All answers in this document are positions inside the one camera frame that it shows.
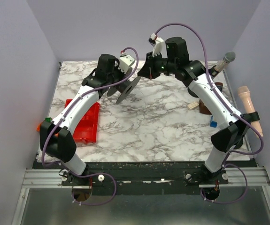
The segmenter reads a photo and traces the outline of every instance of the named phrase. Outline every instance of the blue block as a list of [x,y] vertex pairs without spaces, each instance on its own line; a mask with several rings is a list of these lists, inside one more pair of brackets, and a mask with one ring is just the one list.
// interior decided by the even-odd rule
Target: blue block
[[211,119],[210,119],[210,127],[212,127],[212,128],[217,127],[217,122],[213,121],[213,116],[211,116]]

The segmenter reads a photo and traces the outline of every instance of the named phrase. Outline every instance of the black band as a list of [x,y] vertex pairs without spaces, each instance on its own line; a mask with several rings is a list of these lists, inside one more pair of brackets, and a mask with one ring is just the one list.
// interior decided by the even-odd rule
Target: black band
[[260,117],[259,117],[259,114],[258,112],[251,112],[251,113],[248,113],[248,115],[250,115],[252,117],[252,122],[255,122],[255,121],[259,121],[260,120]]

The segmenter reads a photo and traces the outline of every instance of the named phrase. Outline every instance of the red plastic crate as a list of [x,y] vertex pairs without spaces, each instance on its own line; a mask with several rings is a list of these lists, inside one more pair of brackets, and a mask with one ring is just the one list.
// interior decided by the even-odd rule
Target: red plastic crate
[[[65,108],[72,101],[67,99]],[[87,113],[82,117],[73,133],[73,139],[77,143],[96,143],[98,117],[100,104],[96,102]]]

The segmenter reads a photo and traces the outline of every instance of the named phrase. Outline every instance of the marble table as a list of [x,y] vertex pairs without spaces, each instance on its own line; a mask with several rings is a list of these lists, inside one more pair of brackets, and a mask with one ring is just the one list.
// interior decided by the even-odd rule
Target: marble table
[[[139,62],[137,71],[144,62]],[[57,116],[66,99],[73,98],[82,80],[97,66],[97,61],[64,62],[59,75],[49,117]],[[223,73],[215,79],[224,84],[223,93],[231,100]],[[209,126],[210,116],[198,107],[187,105],[198,99],[174,76],[155,80],[141,78],[132,93],[116,105],[118,93],[100,99],[97,142],[78,143],[77,154],[85,162],[202,161],[211,149],[211,135],[218,128]],[[247,151],[244,144],[241,149]],[[40,161],[41,151],[37,155]],[[233,153],[229,160],[249,160]],[[46,156],[46,161],[53,161]]]

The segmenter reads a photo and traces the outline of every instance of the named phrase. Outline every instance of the gray wall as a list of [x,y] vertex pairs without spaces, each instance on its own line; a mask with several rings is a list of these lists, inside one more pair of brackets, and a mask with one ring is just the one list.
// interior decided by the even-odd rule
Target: gray wall
[[[135,47],[141,59],[152,50],[147,39],[160,26],[191,25],[205,41],[210,60],[233,49],[260,0],[27,0],[60,60],[98,59]],[[191,31],[166,28],[163,39],[182,36],[192,59],[203,59]]]
[[0,1],[0,225],[11,224],[58,63],[25,0]]
[[[232,88],[246,85],[261,117],[265,147],[256,160],[267,168],[270,177],[270,0],[262,0],[254,16],[236,44],[236,60],[228,67]],[[259,140],[250,135],[253,150]]]

